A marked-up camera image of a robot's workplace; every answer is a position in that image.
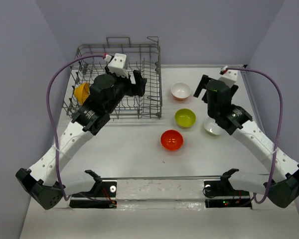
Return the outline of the white bowl orange outside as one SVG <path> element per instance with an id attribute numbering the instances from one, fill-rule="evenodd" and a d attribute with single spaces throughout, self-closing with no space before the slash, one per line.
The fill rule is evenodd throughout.
<path id="1" fill-rule="evenodd" d="M 175 83 L 170 88 L 172 96 L 178 101 L 184 101 L 190 97 L 192 91 L 186 83 Z"/>

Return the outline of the yellow bowl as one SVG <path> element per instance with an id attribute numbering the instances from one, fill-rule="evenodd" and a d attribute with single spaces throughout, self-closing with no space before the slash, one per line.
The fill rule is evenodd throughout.
<path id="1" fill-rule="evenodd" d="M 88 83 L 83 83 L 74 89 L 74 96 L 82 105 L 90 95 L 90 88 Z"/>

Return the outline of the red orange bowl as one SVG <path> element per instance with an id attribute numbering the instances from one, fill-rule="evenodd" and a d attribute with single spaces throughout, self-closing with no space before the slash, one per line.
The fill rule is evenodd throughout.
<path id="1" fill-rule="evenodd" d="M 180 132 L 169 129 L 161 135 L 160 142 L 166 150 L 177 151 L 182 147 L 184 139 Z"/>

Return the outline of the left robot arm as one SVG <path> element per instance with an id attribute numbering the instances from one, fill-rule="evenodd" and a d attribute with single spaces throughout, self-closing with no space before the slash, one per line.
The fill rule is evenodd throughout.
<path id="1" fill-rule="evenodd" d="M 69 181 L 62 180 L 60 172 L 76 152 L 110 120 L 110 115 L 125 96 L 143 96 L 147 79 L 139 70 L 131 77 L 108 71 L 95 78 L 93 84 L 84 83 L 74 89 L 81 107 L 73 115 L 63 134 L 52 147 L 28 169 L 21 168 L 16 178 L 24 190 L 42 208 L 49 210 L 73 194 L 94 197 L 102 189 L 102 178 L 92 170 L 85 170 Z"/>

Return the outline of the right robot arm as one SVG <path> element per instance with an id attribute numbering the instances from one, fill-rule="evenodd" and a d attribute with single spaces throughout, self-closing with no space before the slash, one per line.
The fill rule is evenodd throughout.
<path id="1" fill-rule="evenodd" d="M 194 97 L 202 90 L 207 114 L 216 125 L 241 142 L 268 170 L 268 175 L 244 173 L 230 169 L 223 173 L 213 197 L 231 195 L 236 190 L 261 194 L 280 208 L 286 208 L 299 196 L 299 163 L 280 150 L 258 127 L 252 116 L 242 107 L 232 104 L 237 85 L 227 86 L 220 80 L 203 75 Z"/>

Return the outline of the white bowl green outside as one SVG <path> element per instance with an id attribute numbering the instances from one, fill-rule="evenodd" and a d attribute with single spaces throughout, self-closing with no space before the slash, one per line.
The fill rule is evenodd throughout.
<path id="1" fill-rule="evenodd" d="M 210 117 L 206 119 L 204 128 L 209 134 L 216 136 L 222 135 L 225 132 L 225 130 L 219 127 L 216 121 Z"/>

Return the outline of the lime green bowl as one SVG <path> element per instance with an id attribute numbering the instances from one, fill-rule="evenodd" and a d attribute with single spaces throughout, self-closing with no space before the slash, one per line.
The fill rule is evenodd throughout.
<path id="1" fill-rule="evenodd" d="M 174 115 L 176 124 L 181 128 L 190 128 L 196 122 L 196 115 L 190 109 L 179 109 Z"/>

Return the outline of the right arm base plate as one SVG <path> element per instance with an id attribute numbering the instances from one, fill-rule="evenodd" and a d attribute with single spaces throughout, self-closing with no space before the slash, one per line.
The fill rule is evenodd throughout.
<path id="1" fill-rule="evenodd" d="M 229 189 L 221 181 L 204 181 L 205 208 L 252 208 L 250 193 Z"/>

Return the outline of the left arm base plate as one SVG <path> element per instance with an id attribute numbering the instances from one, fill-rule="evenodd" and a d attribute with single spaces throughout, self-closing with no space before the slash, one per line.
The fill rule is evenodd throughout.
<path id="1" fill-rule="evenodd" d="M 117 181 L 104 180 L 99 191 L 74 194 L 69 202 L 73 209 L 115 209 L 117 207 Z"/>

